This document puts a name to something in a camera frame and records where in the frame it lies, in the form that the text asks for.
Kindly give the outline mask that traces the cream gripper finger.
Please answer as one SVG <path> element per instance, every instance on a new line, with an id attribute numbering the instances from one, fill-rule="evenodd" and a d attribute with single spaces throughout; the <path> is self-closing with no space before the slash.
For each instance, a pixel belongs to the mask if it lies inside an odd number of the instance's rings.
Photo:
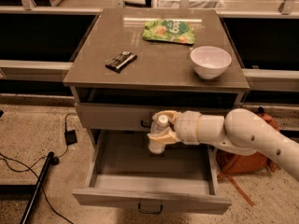
<path id="1" fill-rule="evenodd" d="M 171 129 L 166 129 L 160 133 L 149 133 L 148 138 L 152 142 L 163 145 L 175 144 L 181 141 L 177 134 Z"/>
<path id="2" fill-rule="evenodd" d="M 159 124 L 166 124 L 167 122 L 174 124 L 176 119 L 179 116 L 180 116 L 180 112 L 177 112 L 175 110 L 164 110 L 164 111 L 155 113 L 152 116 L 152 119 L 157 121 Z"/>

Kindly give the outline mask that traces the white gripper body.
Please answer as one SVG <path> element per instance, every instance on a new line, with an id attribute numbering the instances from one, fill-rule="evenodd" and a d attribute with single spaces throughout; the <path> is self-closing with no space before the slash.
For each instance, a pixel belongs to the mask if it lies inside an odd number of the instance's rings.
<path id="1" fill-rule="evenodd" d="M 177 137 L 185 145 L 198 145 L 198 125 L 201 118 L 199 112 L 186 111 L 178 115 L 174 129 Z"/>

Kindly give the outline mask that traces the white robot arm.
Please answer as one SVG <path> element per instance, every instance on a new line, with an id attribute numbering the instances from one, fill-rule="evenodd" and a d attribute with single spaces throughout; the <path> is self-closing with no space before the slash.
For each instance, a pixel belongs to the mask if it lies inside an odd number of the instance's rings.
<path id="1" fill-rule="evenodd" d="M 148 138 L 149 150 L 154 154 L 179 142 L 209 144 L 242 156 L 260 152 L 299 180 L 299 144 L 247 109 L 233 109 L 226 116 L 161 111 L 152 117 Z"/>

